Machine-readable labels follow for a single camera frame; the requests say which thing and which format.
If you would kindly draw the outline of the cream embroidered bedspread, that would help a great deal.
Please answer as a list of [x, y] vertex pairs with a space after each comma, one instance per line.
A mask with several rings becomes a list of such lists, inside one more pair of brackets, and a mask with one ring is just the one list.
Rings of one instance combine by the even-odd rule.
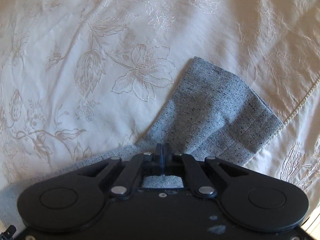
[[44, 177], [168, 142], [319, 206], [319, 0], [1, 0], [1, 228]]

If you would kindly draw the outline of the grey sweat pants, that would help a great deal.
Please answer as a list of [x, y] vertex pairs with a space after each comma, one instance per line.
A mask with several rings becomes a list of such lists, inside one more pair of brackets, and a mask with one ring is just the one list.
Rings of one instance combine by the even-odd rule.
[[242, 78], [200, 57], [180, 72], [168, 55], [92, 51], [57, 64], [1, 70], [3, 227], [23, 229], [17, 200], [41, 181], [166, 143], [244, 165], [283, 124]]

